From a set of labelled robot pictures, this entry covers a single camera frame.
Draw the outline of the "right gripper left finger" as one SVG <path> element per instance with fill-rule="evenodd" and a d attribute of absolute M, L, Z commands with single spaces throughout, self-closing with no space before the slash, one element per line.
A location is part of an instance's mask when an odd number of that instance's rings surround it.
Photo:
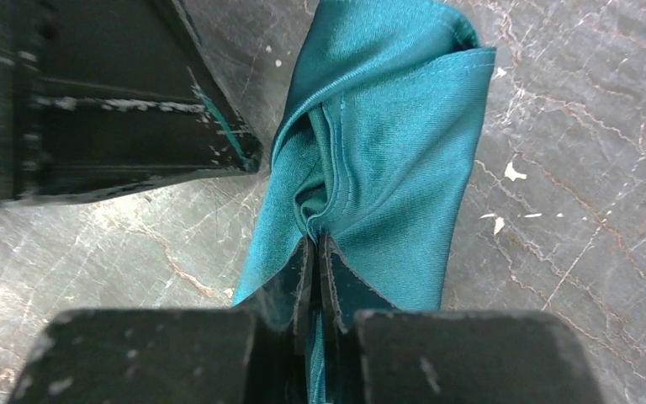
<path fill-rule="evenodd" d="M 231 308 L 64 311 L 41 332 L 12 403 L 306 403 L 315 246 Z"/>

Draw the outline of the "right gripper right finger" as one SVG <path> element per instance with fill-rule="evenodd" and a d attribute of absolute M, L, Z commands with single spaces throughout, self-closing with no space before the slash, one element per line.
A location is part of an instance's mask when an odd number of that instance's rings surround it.
<path fill-rule="evenodd" d="M 402 311 L 319 242 L 330 403 L 599 403 L 580 340 L 540 311 Z"/>

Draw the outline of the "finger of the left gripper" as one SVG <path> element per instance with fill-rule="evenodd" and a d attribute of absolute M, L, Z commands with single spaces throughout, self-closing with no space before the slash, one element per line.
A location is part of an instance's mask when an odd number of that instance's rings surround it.
<path fill-rule="evenodd" d="M 255 173 L 181 1 L 0 1 L 0 208 Z"/>

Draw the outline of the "teal cloth napkin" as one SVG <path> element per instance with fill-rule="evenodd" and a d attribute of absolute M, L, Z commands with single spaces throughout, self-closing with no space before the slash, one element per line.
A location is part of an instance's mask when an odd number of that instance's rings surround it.
<path fill-rule="evenodd" d="M 436 310 L 495 49 L 438 1 L 322 1 L 299 53 L 234 295 L 329 236 L 374 294 Z"/>

